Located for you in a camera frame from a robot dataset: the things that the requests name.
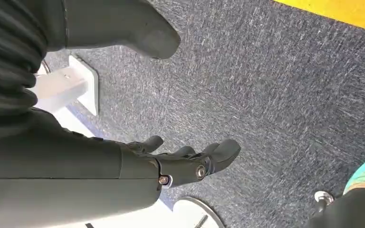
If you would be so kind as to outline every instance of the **prosthetic arm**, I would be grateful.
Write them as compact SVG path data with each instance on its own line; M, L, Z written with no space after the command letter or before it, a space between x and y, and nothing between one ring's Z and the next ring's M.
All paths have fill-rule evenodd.
M163 188L201 181L237 157L234 140L201 153L152 154L159 136L128 144L63 129L32 108L47 51L126 45L168 58L180 38L145 0L0 1L0 228L87 221L152 205Z

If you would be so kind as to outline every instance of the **white stand base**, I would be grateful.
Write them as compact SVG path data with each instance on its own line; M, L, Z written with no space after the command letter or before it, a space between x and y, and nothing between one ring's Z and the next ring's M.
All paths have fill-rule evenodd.
M213 210L198 199L180 198L173 207L179 227L184 228L224 228L222 221Z
M30 90L38 98L35 107L50 113L77 99L93 115L98 114L98 74L78 57L69 56L66 68L38 75L36 86Z

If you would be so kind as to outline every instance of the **prosthetic hand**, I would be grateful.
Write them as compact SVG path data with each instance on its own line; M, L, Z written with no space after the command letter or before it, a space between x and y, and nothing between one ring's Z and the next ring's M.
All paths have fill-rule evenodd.
M88 221L148 207L162 188L228 167L233 140L202 153L163 141L121 143L63 129L26 88L47 50L122 44L150 57L178 48L174 29L144 0L0 1L0 228Z

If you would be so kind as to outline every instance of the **round white base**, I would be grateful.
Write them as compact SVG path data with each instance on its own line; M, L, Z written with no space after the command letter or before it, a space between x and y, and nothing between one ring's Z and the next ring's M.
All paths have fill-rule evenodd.
M198 199L180 198L173 207L173 214L184 228L224 228L216 213Z

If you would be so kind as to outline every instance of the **metal caster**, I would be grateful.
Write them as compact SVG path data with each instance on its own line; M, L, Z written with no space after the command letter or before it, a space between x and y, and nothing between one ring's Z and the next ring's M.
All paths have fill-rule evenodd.
M314 199L317 201L317 213L323 212L328 205L334 202L334 197L326 191L314 193Z

